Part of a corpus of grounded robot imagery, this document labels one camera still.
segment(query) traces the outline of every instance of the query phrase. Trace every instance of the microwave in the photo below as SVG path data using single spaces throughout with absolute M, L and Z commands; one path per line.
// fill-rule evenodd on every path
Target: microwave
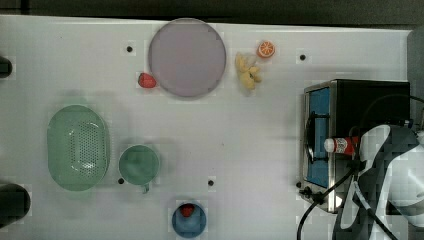
M 409 91 L 409 82 L 348 79 L 306 88 L 300 157 L 302 177 L 298 187 L 312 194 L 324 193 L 349 172 L 352 156 L 327 153 L 325 139 L 348 137 L 352 127 L 365 131 L 380 124 L 410 121 Z M 350 179 L 347 179 L 317 206 L 337 213 L 347 196 L 349 184 Z M 310 194 L 301 196 L 313 202 Z

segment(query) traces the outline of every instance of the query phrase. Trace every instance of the mint green mug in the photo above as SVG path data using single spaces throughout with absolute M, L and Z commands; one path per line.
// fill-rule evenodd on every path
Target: mint green mug
M 131 184 L 143 186 L 143 193 L 149 191 L 149 184 L 157 176 L 159 168 L 156 153 L 143 145 L 128 148 L 119 159 L 122 177 Z

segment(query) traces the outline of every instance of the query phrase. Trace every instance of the mug handle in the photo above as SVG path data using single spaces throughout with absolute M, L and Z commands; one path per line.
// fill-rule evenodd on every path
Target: mug handle
M 142 187 L 143 187 L 143 194 L 146 194 L 149 192 L 150 190 L 149 183 L 143 185 Z

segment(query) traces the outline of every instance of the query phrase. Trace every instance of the red strawberry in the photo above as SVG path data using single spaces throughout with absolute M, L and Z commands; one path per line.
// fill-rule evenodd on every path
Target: red strawberry
M 180 207 L 180 211 L 181 211 L 181 215 L 183 215 L 184 217 L 190 217 L 194 211 L 194 205 L 184 204 Z
M 156 86 L 156 80 L 147 73 L 141 73 L 138 84 L 142 88 L 154 88 Z

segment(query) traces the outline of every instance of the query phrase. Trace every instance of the round plate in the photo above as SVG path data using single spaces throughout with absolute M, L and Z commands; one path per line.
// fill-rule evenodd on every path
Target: round plate
M 226 52 L 219 34 L 197 19 L 163 26 L 149 48 L 149 67 L 161 87 L 182 97 L 206 94 L 218 85 Z

